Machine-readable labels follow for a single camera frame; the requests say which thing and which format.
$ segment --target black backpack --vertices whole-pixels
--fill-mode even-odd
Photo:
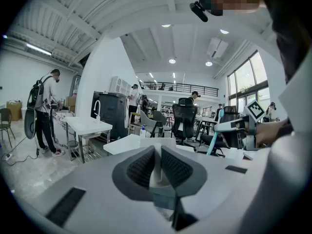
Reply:
[[[37,82],[33,85],[33,87],[30,90],[29,97],[27,100],[27,108],[40,110],[43,105],[43,90],[44,90],[44,83],[47,81],[47,79],[51,78],[52,76],[48,76],[44,81],[42,81],[42,78],[40,80],[37,80]]]

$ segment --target air conditioner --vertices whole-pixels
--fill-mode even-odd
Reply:
[[[214,59],[219,58],[223,55],[228,46],[229,44],[227,42],[218,38],[212,38],[207,50],[207,55]]]

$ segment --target cardboard box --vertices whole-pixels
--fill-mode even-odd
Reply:
[[[21,102],[7,101],[6,108],[11,110],[12,121],[17,121],[21,119]]]
[[[76,97],[66,97],[65,107],[76,106]]]

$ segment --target black pants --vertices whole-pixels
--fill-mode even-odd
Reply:
[[[136,113],[137,112],[137,106],[129,106],[129,117],[131,113]],[[132,115],[132,118],[130,119],[130,122],[135,121],[135,116]]]
[[[45,144],[42,140],[42,131],[45,136],[46,141],[48,142],[48,146],[52,153],[55,153],[57,150],[54,147],[52,136],[51,136],[51,129],[50,129],[50,120],[49,114],[37,111],[37,121],[36,121],[36,134],[40,148],[45,148]]]

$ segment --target fluorescent light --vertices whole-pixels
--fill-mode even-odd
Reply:
[[[225,31],[225,30],[223,30],[223,29],[220,29],[220,31],[221,31],[221,33],[223,33],[223,34],[228,34],[228,33],[229,33],[229,31]]]
[[[37,50],[37,51],[40,51],[40,52],[42,52],[42,53],[44,53],[44,54],[46,54],[46,55],[49,55],[49,56],[52,55],[51,52],[45,51],[44,49],[40,49],[40,48],[38,48],[38,47],[36,47],[36,46],[34,46],[34,45],[31,45],[31,44],[29,44],[29,43],[27,43],[26,45],[27,45],[27,47],[29,47],[29,48],[31,48],[31,49],[34,49],[34,50]]]

